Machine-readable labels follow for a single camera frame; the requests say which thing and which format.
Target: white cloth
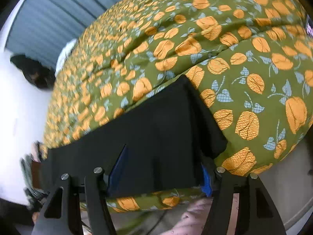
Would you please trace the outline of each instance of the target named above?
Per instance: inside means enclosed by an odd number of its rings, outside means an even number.
[[[65,63],[67,57],[71,54],[71,51],[74,48],[76,42],[77,42],[77,39],[73,39],[70,42],[68,42],[65,45],[65,47],[62,49],[62,51],[58,57],[57,65],[55,67],[55,74],[54,74],[55,76],[57,76],[59,71],[62,70],[64,63]]]

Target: metal screw head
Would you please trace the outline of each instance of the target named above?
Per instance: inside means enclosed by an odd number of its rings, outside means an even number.
[[[102,168],[101,167],[94,168],[94,173],[99,174],[101,172],[102,172]]]
[[[258,178],[258,174],[255,174],[255,173],[251,172],[251,173],[250,173],[250,177],[251,177],[252,179],[257,179],[257,178]]]
[[[221,166],[217,167],[216,170],[217,170],[218,173],[224,173],[225,172],[225,168],[223,168]]]
[[[68,174],[67,173],[62,174],[61,179],[62,180],[68,179]]]

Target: green floral fabric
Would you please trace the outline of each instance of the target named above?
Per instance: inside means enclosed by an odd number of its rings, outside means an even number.
[[[216,165],[260,173],[313,123],[304,16],[298,0],[123,0],[85,30],[58,74],[44,143],[69,144],[185,74],[228,140]]]
[[[173,189],[169,191],[142,194],[134,197],[107,199],[110,213],[127,211],[151,211],[171,209],[174,206],[188,204],[204,197],[200,187]],[[86,210],[86,203],[80,204],[81,210]]]

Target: blue-gray wall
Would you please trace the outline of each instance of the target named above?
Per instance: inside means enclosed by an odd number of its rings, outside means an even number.
[[[65,44],[120,0],[25,0],[6,47],[55,68]]]

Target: black bracket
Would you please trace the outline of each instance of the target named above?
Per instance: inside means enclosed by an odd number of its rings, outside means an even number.
[[[233,194],[239,193],[235,235],[286,235],[279,213],[260,178],[236,176],[223,167],[215,170],[213,203],[201,235],[226,235],[232,209]],[[85,176],[87,211],[93,235],[116,235],[103,183],[103,169],[95,168]],[[71,177],[63,174],[49,194],[32,235],[82,235],[78,193],[71,186]]]
[[[220,188],[214,195],[201,235],[227,233],[234,193],[239,193],[235,235],[286,235],[274,202],[258,175],[236,176],[223,167],[218,167],[215,173]]]

